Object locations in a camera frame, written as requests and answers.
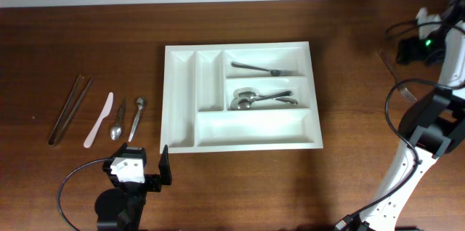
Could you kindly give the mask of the small steel teaspoon dark handle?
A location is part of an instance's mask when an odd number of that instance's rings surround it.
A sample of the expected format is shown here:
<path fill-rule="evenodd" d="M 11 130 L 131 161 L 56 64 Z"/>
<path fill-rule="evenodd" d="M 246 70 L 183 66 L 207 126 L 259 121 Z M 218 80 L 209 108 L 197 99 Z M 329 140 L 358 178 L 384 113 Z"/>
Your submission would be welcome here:
<path fill-rule="evenodd" d="M 123 99 L 117 112 L 116 123 L 110 129 L 110 138 L 113 141 L 116 141 L 122 134 L 122 131 L 123 131 L 122 120 L 124 117 L 125 109 L 126 109 L 126 99 Z"/>

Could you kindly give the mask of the small steel teaspoon silver handle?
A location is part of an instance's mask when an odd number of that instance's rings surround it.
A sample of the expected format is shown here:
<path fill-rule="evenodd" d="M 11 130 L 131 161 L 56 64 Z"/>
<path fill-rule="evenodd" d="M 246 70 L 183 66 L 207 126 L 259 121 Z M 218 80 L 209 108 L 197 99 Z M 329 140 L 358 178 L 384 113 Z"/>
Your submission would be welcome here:
<path fill-rule="evenodd" d="M 137 127 L 139 125 L 140 118 L 142 116 L 142 112 L 145 109 L 147 102 L 146 102 L 146 99 L 144 97 L 138 97 L 137 100 L 136 100 L 136 104 L 137 104 L 137 113 L 136 113 L 136 115 L 134 117 L 132 128 L 131 128 L 131 131 L 130 131 L 130 134 L 129 134 L 129 138 L 128 138 L 129 142 L 131 142 L 134 139 L 134 135 L 135 135 L 135 132 L 136 132 Z"/>

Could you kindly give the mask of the steel fork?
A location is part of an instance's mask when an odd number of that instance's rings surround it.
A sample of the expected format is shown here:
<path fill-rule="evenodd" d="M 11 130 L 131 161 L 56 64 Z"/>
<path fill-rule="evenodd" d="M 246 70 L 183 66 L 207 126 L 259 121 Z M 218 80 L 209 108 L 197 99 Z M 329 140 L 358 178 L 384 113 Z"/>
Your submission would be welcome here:
<path fill-rule="evenodd" d="M 256 67 L 253 65 L 247 65 L 247 64 L 243 64 L 243 63 L 235 62 L 235 61 L 231 62 L 231 66 L 233 66 L 234 68 L 244 68 L 244 69 L 250 69 L 250 70 L 264 71 L 264 72 L 269 73 L 271 76 L 292 76 L 294 74 L 294 72 L 291 70 L 260 68 L 260 67 Z"/>
<path fill-rule="evenodd" d="M 385 55 L 385 53 L 382 50 L 378 51 L 378 54 L 383 61 L 384 65 L 388 69 L 388 71 L 391 73 L 393 76 L 395 83 L 401 82 L 401 77 L 400 74 L 395 70 L 395 66 L 392 62 L 389 61 L 389 58 Z M 398 92 L 406 98 L 410 102 L 416 102 L 417 99 L 413 96 L 413 94 L 408 90 L 408 88 L 405 85 L 401 85 L 397 88 Z"/>

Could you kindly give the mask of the large steel spoon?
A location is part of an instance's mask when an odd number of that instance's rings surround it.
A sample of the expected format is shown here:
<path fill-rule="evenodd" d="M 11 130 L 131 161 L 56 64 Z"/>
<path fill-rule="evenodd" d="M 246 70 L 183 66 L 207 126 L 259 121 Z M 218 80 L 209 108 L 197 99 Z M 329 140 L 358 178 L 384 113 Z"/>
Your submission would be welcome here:
<path fill-rule="evenodd" d="M 289 105 L 297 105 L 298 101 L 290 98 L 292 91 L 278 92 L 268 95 L 258 95 L 255 92 L 242 92 L 236 97 L 230 104 L 231 110 L 248 110 L 255 102 L 265 101 L 265 100 L 277 100 L 284 102 Z"/>
<path fill-rule="evenodd" d="M 271 99 L 271 100 L 275 100 L 278 102 L 284 102 L 289 105 L 297 106 L 299 102 L 295 100 L 294 98 L 291 98 L 292 95 L 293 95 L 293 92 L 289 91 L 289 92 L 283 92 L 283 95 L 280 95 L 279 97 L 271 97 L 267 99 L 265 95 L 258 94 L 257 92 L 254 91 L 254 89 L 250 87 L 239 88 L 233 92 L 233 96 L 235 98 L 248 97 L 249 99 L 252 99 L 252 100 L 258 100 L 258 99 L 265 98 L 266 100 Z"/>

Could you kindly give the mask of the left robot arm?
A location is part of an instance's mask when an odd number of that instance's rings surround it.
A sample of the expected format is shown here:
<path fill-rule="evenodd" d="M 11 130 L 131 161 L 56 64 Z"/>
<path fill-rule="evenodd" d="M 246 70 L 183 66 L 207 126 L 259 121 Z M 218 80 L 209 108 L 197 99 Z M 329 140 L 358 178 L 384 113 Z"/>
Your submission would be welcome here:
<path fill-rule="evenodd" d="M 169 149 L 165 146 L 158 163 L 157 174 L 146 174 L 145 148 L 126 143 L 105 160 L 102 170 L 113 187 L 96 199 L 98 230 L 138 230 L 147 194 L 159 193 L 172 183 Z"/>

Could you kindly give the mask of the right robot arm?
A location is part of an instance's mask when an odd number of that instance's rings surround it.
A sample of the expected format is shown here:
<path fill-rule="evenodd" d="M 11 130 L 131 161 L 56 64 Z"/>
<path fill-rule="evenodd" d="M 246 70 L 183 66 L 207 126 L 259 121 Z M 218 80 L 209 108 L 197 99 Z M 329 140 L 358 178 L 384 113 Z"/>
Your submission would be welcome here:
<path fill-rule="evenodd" d="M 403 22 L 417 36 L 384 33 L 398 39 L 396 63 L 440 64 L 437 82 L 395 76 L 393 91 L 412 101 L 398 126 L 390 129 L 399 137 L 395 158 L 373 201 L 346 215 L 335 230 L 396 230 L 397 219 L 425 173 L 438 159 L 464 141 L 464 0 L 450 0 L 441 15 L 422 7 L 416 18 Z"/>

